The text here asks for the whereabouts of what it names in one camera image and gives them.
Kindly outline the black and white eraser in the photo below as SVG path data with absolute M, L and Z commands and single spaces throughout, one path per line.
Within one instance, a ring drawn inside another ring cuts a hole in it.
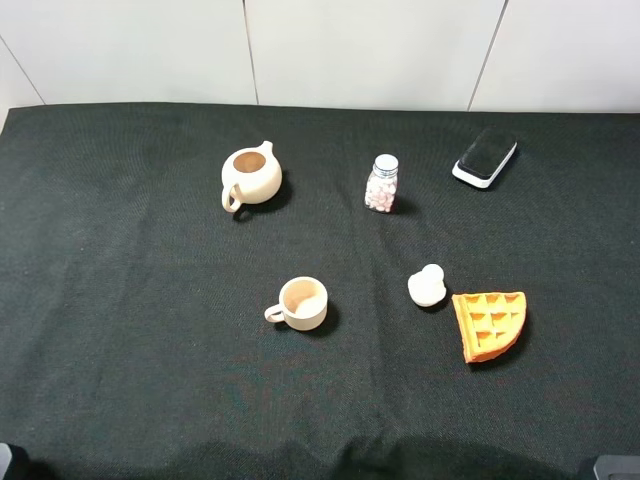
M 515 154 L 516 136 L 489 127 L 484 129 L 455 162 L 452 175 L 477 189 L 487 189 Z

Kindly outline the beige ceramic cup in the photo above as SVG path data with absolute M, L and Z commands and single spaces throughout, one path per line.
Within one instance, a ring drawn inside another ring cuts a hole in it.
M 324 322 L 327 309 L 325 286 L 313 277 L 301 276 L 282 286 L 278 303 L 267 308 L 264 317 L 272 324 L 285 323 L 297 331 L 310 331 Z

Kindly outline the beige ceramic teapot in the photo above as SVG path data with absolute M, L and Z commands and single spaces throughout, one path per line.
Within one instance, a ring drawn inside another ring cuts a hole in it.
M 235 213 L 243 204 L 266 202 L 279 191 L 282 178 L 272 142 L 265 140 L 257 147 L 238 150 L 222 167 L 222 207 Z

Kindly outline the black table cloth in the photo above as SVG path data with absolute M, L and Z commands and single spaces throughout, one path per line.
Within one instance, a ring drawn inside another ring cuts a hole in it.
M 487 189 L 452 175 L 516 136 Z M 221 203 L 273 143 L 279 191 Z M 389 213 L 365 206 L 399 161 Z M 428 264 L 447 289 L 415 304 Z M 289 280 L 310 331 L 265 320 Z M 454 294 L 524 292 L 467 364 Z M 573 479 L 639 451 L 639 119 L 193 104 L 13 109 L 1 132 L 1 438 L 56 479 Z

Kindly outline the grey device bottom right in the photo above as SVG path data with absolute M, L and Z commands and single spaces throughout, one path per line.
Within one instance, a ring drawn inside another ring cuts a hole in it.
M 602 455 L 593 466 L 596 480 L 640 480 L 640 457 Z

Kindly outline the glass bottle of pink pills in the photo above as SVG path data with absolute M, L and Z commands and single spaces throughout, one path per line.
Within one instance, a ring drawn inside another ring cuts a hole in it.
M 378 155 L 367 179 L 364 203 L 371 210 L 389 213 L 398 184 L 398 159 L 391 154 Z

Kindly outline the grey device bottom left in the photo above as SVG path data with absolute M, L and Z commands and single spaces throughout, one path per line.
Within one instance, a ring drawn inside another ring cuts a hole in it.
M 8 480 L 10 478 L 11 468 L 13 464 L 13 453 L 8 444 L 0 444 L 0 480 Z

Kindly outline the grey device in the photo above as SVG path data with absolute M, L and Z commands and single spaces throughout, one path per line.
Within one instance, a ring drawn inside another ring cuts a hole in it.
M 8 480 L 10 478 L 11 468 L 13 464 L 13 453 L 8 444 L 0 444 L 0 480 Z
M 640 457 L 602 455 L 593 466 L 596 480 L 640 480 Z

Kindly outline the orange waffle wedge toy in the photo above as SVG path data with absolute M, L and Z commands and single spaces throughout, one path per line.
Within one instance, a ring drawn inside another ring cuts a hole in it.
M 454 294 L 452 303 L 467 364 L 493 360 L 518 340 L 526 320 L 524 292 Z

